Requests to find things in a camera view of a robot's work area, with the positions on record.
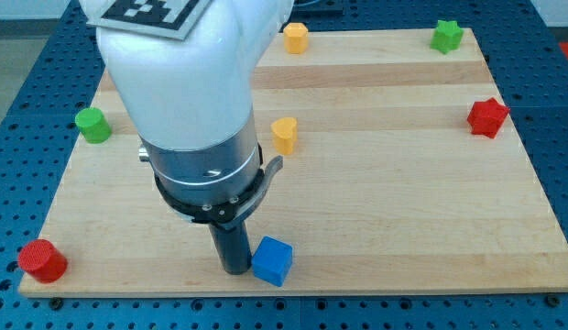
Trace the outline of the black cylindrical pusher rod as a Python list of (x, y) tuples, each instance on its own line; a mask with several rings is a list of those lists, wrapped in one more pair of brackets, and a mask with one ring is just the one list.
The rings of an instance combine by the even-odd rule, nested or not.
[(241, 223), (224, 229), (211, 224), (209, 229), (224, 271), (231, 275), (247, 272), (251, 267), (252, 254), (246, 225)]

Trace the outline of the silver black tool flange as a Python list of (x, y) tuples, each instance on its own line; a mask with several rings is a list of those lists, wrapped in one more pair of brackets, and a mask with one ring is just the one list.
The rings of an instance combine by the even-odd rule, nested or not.
[(139, 159), (150, 164), (161, 196), (174, 211), (192, 223), (225, 230), (256, 211), (283, 168), (281, 156), (263, 163), (252, 115), (231, 137), (207, 148), (178, 151), (143, 140)]

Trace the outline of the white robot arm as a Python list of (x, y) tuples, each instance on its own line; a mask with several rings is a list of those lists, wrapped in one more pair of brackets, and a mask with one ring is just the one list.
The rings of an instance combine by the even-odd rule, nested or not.
[(166, 203), (207, 225), (224, 267), (251, 264), (246, 219), (282, 157), (264, 161), (251, 78), (291, 0), (108, 1), (82, 10)]

